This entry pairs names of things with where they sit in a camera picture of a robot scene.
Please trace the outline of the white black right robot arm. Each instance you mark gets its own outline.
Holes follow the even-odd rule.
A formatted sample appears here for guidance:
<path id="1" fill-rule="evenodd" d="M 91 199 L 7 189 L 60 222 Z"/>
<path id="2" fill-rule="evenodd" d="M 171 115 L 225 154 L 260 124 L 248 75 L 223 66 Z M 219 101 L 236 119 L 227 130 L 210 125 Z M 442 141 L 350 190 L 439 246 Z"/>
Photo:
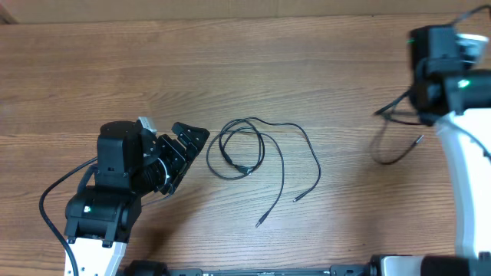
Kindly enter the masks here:
<path id="1" fill-rule="evenodd" d="M 453 256 L 375 255 L 367 275 L 490 273 L 490 71 L 478 69 L 489 39 L 453 23 L 409 33 L 413 83 L 402 94 L 421 125 L 434 127 L 453 187 Z"/>

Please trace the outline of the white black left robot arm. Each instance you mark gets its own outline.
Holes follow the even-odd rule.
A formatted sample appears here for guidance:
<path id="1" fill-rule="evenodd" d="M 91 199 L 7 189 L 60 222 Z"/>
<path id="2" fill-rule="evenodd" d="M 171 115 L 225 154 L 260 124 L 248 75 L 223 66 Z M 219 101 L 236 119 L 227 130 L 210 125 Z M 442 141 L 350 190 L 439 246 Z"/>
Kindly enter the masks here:
<path id="1" fill-rule="evenodd" d="M 97 162 L 89 166 L 65 209 L 66 275 L 115 275 L 132 228 L 151 192 L 172 196 L 209 138 L 176 122 L 174 138 L 158 135 L 148 117 L 100 128 Z"/>

